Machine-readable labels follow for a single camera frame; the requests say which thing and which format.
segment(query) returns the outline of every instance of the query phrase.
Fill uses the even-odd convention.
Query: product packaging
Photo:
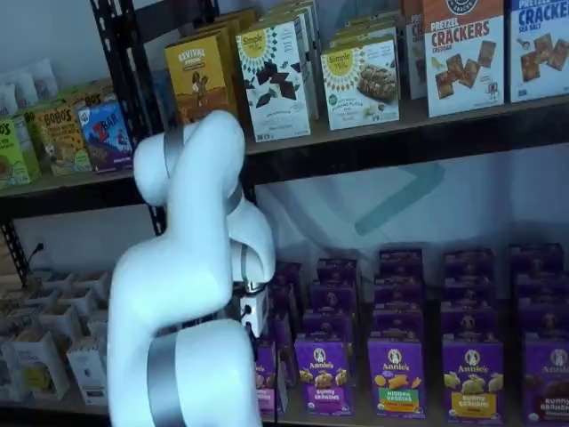
[[[423,0],[429,116],[504,103],[503,2]]]
[[[309,415],[352,415],[352,378],[343,339],[300,334],[294,348]]]
[[[84,338],[73,344],[67,355],[85,404],[106,406],[108,392],[104,343]]]

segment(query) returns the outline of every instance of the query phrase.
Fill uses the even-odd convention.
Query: gray metal band
[[[148,350],[148,401],[156,427],[185,427],[176,382],[176,337],[157,337]]]
[[[164,162],[168,178],[172,175],[176,162],[184,150],[184,126],[169,129],[164,134]]]

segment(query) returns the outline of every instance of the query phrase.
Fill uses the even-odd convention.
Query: yellow box
[[[224,29],[186,37],[166,47],[166,62],[184,124],[215,109],[225,109],[237,116],[231,83],[234,66]]]

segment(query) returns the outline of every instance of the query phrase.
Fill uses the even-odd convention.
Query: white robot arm
[[[151,205],[167,205],[165,233],[129,249],[111,287],[108,391],[123,426],[260,426],[249,334],[234,320],[156,337],[228,304],[233,282],[251,295],[243,318],[259,336],[275,270],[270,227],[244,199],[239,123],[223,111],[143,141],[134,178]]]

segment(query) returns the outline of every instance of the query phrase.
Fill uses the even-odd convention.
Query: cracker box
[[[23,116],[0,120],[0,189],[29,184],[40,175]]]
[[[300,334],[294,349],[309,415],[352,415],[346,343],[327,334]]]
[[[26,329],[13,345],[34,398],[61,400],[69,388],[69,380],[52,334]]]
[[[268,337],[261,337],[257,347],[257,362],[255,364],[255,383],[257,384],[257,400],[259,410],[264,415],[286,412],[288,395],[286,393],[283,375],[276,377],[275,343]]]
[[[569,93],[566,0],[514,0],[509,15],[512,102]]]
[[[495,334],[447,335],[443,372],[449,423],[502,424],[503,348]]]
[[[275,339],[279,358],[284,363],[284,369],[280,371],[287,387],[296,384],[298,368],[294,357],[294,340],[291,331],[291,323],[286,311],[276,311],[268,320],[268,330]]]
[[[423,9],[421,0],[403,0],[405,16],[405,41],[407,75],[411,99],[427,96],[427,70],[425,67],[425,36],[423,33]]]
[[[423,0],[429,116],[504,103],[503,2]]]
[[[183,124],[215,109],[237,116],[231,48],[221,31],[182,38],[165,54]]]
[[[255,140],[310,135],[301,20],[283,16],[253,28],[237,36],[237,48]]]
[[[569,425],[569,335],[566,328],[552,332],[525,333],[522,416],[528,426]]]
[[[425,376],[417,335],[408,331],[373,331],[367,348],[375,413],[425,418]]]
[[[88,406],[108,404],[107,366],[103,354],[104,344],[93,338],[73,344],[67,353],[81,396]]]
[[[96,172],[132,169],[132,145],[118,102],[77,110]]]
[[[399,119],[393,38],[342,45],[322,54],[330,129]]]

